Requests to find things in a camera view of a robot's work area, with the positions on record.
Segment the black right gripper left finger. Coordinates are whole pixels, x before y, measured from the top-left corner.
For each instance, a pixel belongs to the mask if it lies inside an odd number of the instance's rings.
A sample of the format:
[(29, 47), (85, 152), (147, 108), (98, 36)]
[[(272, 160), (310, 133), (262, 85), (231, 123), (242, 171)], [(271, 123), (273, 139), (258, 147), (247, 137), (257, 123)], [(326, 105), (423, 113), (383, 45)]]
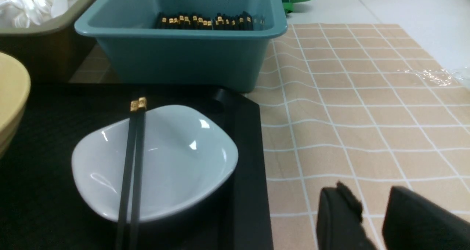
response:
[(316, 235), (319, 250), (376, 250), (362, 225), (363, 205), (338, 181), (319, 195)]

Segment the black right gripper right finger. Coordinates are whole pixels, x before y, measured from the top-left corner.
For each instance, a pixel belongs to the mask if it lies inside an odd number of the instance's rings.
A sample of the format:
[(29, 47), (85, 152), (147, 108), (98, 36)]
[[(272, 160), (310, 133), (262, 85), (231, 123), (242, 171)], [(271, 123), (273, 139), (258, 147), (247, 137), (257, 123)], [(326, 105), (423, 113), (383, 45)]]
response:
[(388, 250), (468, 250), (470, 224), (403, 186), (391, 187), (382, 236)]

